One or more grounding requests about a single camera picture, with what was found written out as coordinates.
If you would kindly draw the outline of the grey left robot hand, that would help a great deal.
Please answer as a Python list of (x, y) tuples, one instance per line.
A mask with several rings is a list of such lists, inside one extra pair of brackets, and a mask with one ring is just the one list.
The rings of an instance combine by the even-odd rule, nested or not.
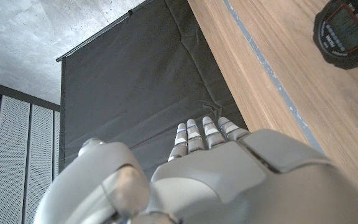
[(52, 182), (35, 223), (358, 223), (358, 188), (332, 160), (225, 117), (179, 124), (146, 178), (121, 142), (87, 140)]

